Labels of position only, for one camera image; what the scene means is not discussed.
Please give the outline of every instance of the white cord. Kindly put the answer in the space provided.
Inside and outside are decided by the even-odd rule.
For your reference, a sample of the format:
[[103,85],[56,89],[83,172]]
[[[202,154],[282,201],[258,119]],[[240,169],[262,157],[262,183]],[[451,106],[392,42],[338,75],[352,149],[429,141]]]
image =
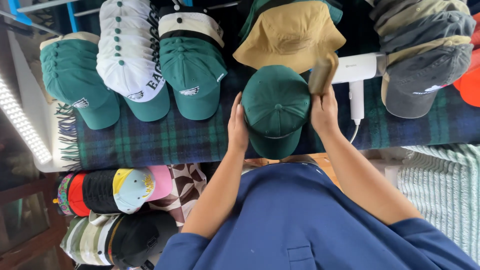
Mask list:
[[357,136],[357,132],[359,131],[361,119],[354,119],[353,121],[355,122],[355,131],[353,132],[353,136],[350,139],[350,143],[352,143],[353,140],[355,140],[355,137]]

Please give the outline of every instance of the person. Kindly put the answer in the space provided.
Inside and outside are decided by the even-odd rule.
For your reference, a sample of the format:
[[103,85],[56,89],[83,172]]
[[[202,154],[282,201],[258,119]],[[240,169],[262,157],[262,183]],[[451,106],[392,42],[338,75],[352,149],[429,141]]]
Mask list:
[[341,134],[331,87],[312,96],[311,122],[343,192],[307,162],[242,175],[240,99],[225,157],[156,270],[480,269]]

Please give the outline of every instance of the plaid blanket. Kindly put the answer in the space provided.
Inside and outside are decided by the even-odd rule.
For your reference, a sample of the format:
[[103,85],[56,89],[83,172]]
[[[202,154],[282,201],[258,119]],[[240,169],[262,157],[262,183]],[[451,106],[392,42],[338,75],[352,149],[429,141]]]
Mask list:
[[[364,0],[346,1],[344,16],[338,24],[347,39],[339,57],[379,51],[378,36],[368,17],[372,7]],[[227,123],[234,97],[242,91],[254,70],[237,63],[232,53],[238,44],[237,33],[243,24],[235,7],[212,10],[225,31],[224,59],[228,75],[222,80],[220,106],[204,121],[183,118],[169,87],[171,107],[166,117],[155,122],[137,120],[124,101],[119,121],[103,130],[89,129],[76,114],[76,141],[81,167],[129,168],[147,165],[180,164],[221,160],[227,150]],[[388,113],[381,101],[381,78],[364,81],[365,119],[353,145],[358,149],[411,145],[473,142],[480,139],[480,108],[466,104],[458,91],[447,87],[439,91],[430,112],[418,119],[402,119]],[[348,84],[334,85],[338,101],[338,120],[345,137],[350,138],[355,125],[350,119]],[[324,152],[322,142],[310,124],[302,130],[294,154]],[[258,155],[249,147],[247,158]]]

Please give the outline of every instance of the cap brim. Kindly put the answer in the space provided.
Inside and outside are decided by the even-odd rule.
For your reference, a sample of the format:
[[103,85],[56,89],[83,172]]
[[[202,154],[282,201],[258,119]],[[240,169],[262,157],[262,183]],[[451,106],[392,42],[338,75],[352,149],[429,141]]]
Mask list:
[[406,94],[402,90],[389,87],[385,97],[385,107],[394,116],[419,118],[430,111],[438,91],[428,94]]
[[271,139],[255,132],[249,132],[253,149],[269,160],[281,160],[293,153],[300,141],[301,128],[280,139]]
[[158,120],[167,115],[170,110],[170,97],[168,96],[167,84],[164,84],[160,92],[147,102],[135,102],[127,97],[123,98],[135,117],[143,122]]
[[172,192],[172,176],[166,165],[147,166],[155,177],[155,189],[153,190],[147,202],[165,198]]
[[97,109],[78,109],[90,129],[102,129],[115,124],[120,117],[120,106],[115,93],[111,93],[105,103]]
[[202,98],[189,98],[174,90],[180,114],[190,120],[204,120],[212,117],[220,101],[220,84]]

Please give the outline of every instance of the stack of caps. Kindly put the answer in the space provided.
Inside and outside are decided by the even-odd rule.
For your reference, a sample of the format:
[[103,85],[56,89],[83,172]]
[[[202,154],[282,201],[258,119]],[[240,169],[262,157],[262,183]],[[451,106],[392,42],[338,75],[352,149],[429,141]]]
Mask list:
[[141,121],[170,109],[158,63],[158,12],[148,0],[107,0],[100,8],[96,69],[105,85],[123,95]]
[[64,215],[132,214],[145,202],[161,199],[172,191],[165,165],[137,169],[71,173],[58,186],[58,203]]
[[248,81],[241,102],[253,149],[269,160],[291,155],[310,115],[305,80],[286,66],[262,67]]
[[462,99],[475,107],[480,107],[480,13],[473,16],[477,22],[475,32],[470,42],[474,46],[472,58],[468,70],[463,76],[456,80],[453,85],[460,91]]
[[102,129],[120,116],[117,95],[96,71],[99,37],[87,32],[60,36],[40,44],[45,89],[75,107],[91,129]]
[[207,9],[175,5],[160,9],[158,33],[160,66],[180,113],[190,120],[210,118],[227,75],[223,30]]
[[121,270],[146,264],[153,269],[167,240],[177,232],[175,220],[164,211],[115,215],[98,226],[76,217],[60,247],[80,264],[115,265]]
[[437,91],[470,65],[475,28],[460,0],[378,0],[370,13],[388,54],[382,101],[398,117],[428,113]]
[[300,74],[345,44],[335,27],[341,17],[325,0],[255,0],[233,57],[255,69],[284,65]]

